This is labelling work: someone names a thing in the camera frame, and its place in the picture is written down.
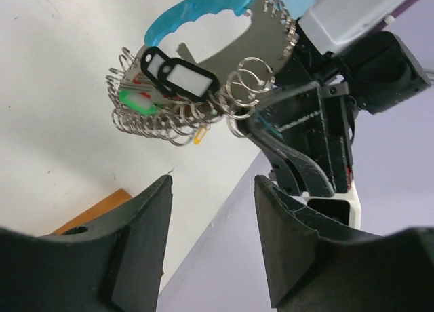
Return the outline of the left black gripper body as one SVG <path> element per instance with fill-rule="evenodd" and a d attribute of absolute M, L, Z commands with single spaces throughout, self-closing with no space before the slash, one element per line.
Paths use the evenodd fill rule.
<path fill-rule="evenodd" d="M 352 183 L 351 109 L 346 84 L 310 84 L 275 90 L 271 96 L 271 135 L 317 163 L 334 195 L 346 193 Z"/>

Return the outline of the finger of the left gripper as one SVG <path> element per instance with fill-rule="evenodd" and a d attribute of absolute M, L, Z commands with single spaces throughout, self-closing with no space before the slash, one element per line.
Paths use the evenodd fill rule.
<path fill-rule="evenodd" d="M 247 136 L 266 156 L 277 185 L 286 193 L 301 196 L 331 197 L 334 187 L 326 173 L 310 157 L 276 139 L 257 118 L 237 122 L 238 130 Z"/>

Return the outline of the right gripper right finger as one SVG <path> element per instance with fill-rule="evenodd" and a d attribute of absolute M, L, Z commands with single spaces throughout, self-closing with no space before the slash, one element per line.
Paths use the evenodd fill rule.
<path fill-rule="evenodd" d="M 278 311 L 432 311 L 433 229 L 379 236 L 300 203 L 264 176 L 255 206 Z"/>

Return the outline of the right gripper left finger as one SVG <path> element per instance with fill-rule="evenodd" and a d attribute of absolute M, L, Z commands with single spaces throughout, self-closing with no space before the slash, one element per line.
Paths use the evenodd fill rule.
<path fill-rule="evenodd" d="M 154 311 L 172 177 L 60 235 L 1 230 L 2 311 Z"/>

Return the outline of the black tagged key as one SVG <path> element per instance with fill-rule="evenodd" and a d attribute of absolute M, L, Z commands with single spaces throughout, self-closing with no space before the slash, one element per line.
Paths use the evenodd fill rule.
<path fill-rule="evenodd" d="M 170 58 L 158 47 L 148 47 L 140 57 L 140 69 L 157 89 L 170 98 L 205 102 L 220 89 L 215 74 L 181 58 Z"/>

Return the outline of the large keyring with blue handle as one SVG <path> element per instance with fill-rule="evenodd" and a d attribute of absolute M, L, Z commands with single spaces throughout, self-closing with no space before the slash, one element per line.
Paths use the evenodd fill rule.
<path fill-rule="evenodd" d="M 184 43 L 177 47 L 176 56 L 169 56 L 215 74 L 220 89 L 200 103 L 163 94 L 140 69 L 145 49 L 161 49 L 160 42 L 183 24 L 224 10 L 236 16 L 249 14 L 250 25 L 238 38 L 202 61 L 195 60 Z M 193 143 L 200 127 L 211 127 L 221 119 L 227 120 L 233 134 L 238 134 L 237 122 L 251 117 L 259 102 L 274 90 L 276 76 L 297 43 L 296 27 L 296 19 L 281 0 L 181 1 L 152 23 L 136 53 L 123 48 L 118 57 L 119 68 L 111 68 L 106 76 L 108 96 L 114 106 L 113 125 L 122 132 L 165 140 L 177 147 Z M 121 90 L 148 93 L 157 112 L 142 115 L 132 110 L 119 101 Z"/>

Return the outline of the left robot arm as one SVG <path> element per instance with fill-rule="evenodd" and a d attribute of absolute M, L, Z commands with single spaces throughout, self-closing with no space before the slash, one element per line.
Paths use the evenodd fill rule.
<path fill-rule="evenodd" d="M 384 112 L 430 87 L 387 20 L 418 0 L 278 0 L 296 18 L 292 56 L 239 124 L 290 195 L 332 197 L 353 181 L 360 111 Z"/>

